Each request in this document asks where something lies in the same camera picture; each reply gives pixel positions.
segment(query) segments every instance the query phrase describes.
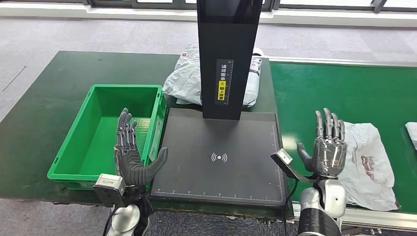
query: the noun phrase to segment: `green bin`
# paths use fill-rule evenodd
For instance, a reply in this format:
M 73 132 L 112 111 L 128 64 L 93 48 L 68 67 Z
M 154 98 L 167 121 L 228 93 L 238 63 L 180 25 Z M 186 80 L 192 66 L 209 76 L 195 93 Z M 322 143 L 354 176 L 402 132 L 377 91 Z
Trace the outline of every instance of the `green bin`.
M 92 190 L 101 173 L 116 174 L 114 145 L 126 107 L 136 126 L 142 162 L 157 157 L 166 103 L 160 85 L 93 85 L 58 151 L 48 178 L 70 189 Z

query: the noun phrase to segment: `black scanning platform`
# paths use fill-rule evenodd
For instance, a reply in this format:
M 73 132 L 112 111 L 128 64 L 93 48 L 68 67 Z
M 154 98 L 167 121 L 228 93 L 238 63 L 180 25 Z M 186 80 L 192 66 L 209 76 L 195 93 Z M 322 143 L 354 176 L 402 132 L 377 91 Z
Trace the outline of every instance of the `black scanning platform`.
M 203 119 L 200 111 L 171 108 L 162 141 L 168 161 L 151 198 L 283 210 L 286 179 L 270 157 L 278 137 L 275 114 Z

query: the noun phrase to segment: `crumpled plastic bag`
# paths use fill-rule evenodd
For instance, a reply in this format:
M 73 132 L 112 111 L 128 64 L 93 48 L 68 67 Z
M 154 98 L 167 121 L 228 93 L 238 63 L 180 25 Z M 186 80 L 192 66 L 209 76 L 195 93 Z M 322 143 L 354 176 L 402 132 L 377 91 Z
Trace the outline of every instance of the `crumpled plastic bag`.
M 405 127 L 413 142 L 414 148 L 417 150 L 417 122 L 408 122 L 405 124 Z
M 259 90 L 262 59 L 252 58 L 250 64 L 243 106 L 256 103 Z M 187 44 L 179 57 L 174 71 L 165 80 L 164 94 L 177 98 L 177 104 L 194 103 L 201 105 L 200 54 L 198 45 Z
M 348 149 L 339 180 L 346 186 L 346 202 L 371 210 L 399 209 L 392 190 L 394 173 L 378 129 L 345 122 L 345 132 Z

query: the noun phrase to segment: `black column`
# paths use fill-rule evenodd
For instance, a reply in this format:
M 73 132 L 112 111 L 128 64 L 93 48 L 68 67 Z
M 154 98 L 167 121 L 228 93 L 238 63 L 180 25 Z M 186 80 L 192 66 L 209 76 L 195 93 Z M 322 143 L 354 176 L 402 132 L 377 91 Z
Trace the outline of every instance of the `black column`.
M 240 119 L 262 0 L 197 0 L 203 117 Z

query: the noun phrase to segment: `green workbench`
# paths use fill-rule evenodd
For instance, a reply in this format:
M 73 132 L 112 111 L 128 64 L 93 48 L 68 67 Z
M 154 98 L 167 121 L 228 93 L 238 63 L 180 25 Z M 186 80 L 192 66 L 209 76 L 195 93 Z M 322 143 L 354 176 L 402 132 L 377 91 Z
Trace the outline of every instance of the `green workbench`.
M 417 213 L 417 151 L 405 124 L 417 121 L 417 68 L 372 63 L 271 63 L 281 135 L 302 174 L 295 149 L 302 142 L 311 153 L 315 139 L 315 110 L 328 107 L 351 123 L 378 128 L 395 175 L 398 212 Z M 308 184 L 300 184 L 294 200 Z
M 100 204 L 93 191 L 74 191 L 48 180 L 46 173 L 91 85 L 162 84 L 177 55 L 59 52 L 0 123 L 0 198 L 36 199 L 62 204 Z M 363 62 L 264 59 L 260 94 L 254 112 L 276 113 L 292 166 L 309 174 L 297 157 L 295 143 L 312 149 L 314 111 L 328 107 L 353 123 L 373 123 L 381 134 L 395 174 L 400 213 L 348 209 L 350 221 L 416 228 L 417 152 L 404 127 L 417 121 L 417 65 Z M 168 106 L 178 106 L 166 97 Z M 299 184 L 294 195 L 309 185 Z M 240 207 L 172 205 L 157 208 L 204 213 L 275 216 L 274 212 Z
M 58 52 L 0 123 L 0 198 L 35 199 L 61 204 L 100 205 L 94 191 L 70 190 L 47 179 L 78 110 L 94 84 L 160 84 L 178 55 Z M 257 104 L 249 111 L 276 113 L 271 73 L 263 61 Z M 166 96 L 169 107 L 176 105 Z M 158 209 L 276 217 L 278 212 L 240 206 L 156 202 Z

